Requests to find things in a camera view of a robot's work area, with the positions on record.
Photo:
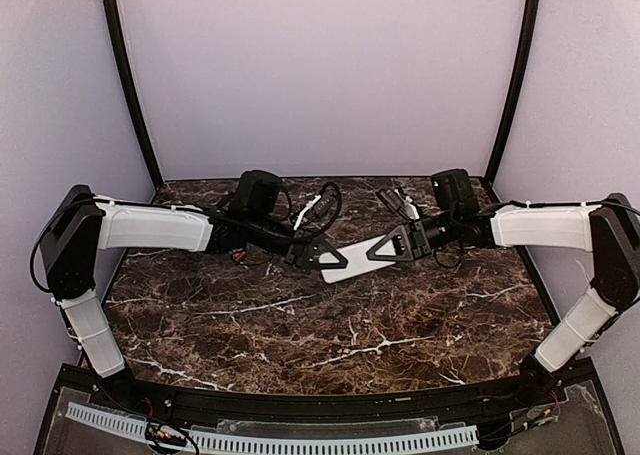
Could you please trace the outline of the white remote control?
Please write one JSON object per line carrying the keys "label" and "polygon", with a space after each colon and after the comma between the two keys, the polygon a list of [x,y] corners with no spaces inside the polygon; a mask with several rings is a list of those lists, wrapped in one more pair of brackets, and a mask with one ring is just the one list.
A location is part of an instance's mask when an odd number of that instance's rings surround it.
{"label": "white remote control", "polygon": [[324,282],[333,284],[394,265],[390,261],[372,261],[366,256],[366,252],[382,239],[383,236],[378,236],[339,248],[338,252],[347,259],[347,266],[323,269],[321,276]]}

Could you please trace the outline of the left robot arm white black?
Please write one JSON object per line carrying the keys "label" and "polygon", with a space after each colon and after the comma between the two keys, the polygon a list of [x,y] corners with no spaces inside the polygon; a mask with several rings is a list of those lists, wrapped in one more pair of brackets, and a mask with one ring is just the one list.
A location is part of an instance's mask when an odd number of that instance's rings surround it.
{"label": "left robot arm white black", "polygon": [[52,296],[95,373],[102,379],[118,376],[128,366],[96,293],[98,252],[160,248],[219,255],[255,245],[301,270],[347,268],[347,259],[325,238],[330,226],[304,225],[317,218],[315,209],[340,214],[339,187],[325,183],[296,220],[278,220],[272,213],[287,193],[279,176],[258,169],[244,172],[236,189],[210,207],[118,200],[75,185],[33,245],[29,260],[42,261],[46,277],[33,283]]}

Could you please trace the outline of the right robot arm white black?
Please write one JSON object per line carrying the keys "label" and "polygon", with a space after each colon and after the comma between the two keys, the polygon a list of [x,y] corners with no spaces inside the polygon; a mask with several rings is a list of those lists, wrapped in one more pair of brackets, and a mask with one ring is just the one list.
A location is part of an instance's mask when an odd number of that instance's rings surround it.
{"label": "right robot arm white black", "polygon": [[464,169],[432,176],[440,214],[417,216],[366,253],[370,261],[411,262],[456,243],[477,248],[543,246],[593,256],[594,276],[536,348],[532,365],[554,373],[639,301],[639,212],[619,193],[586,202],[517,202],[481,207]]}

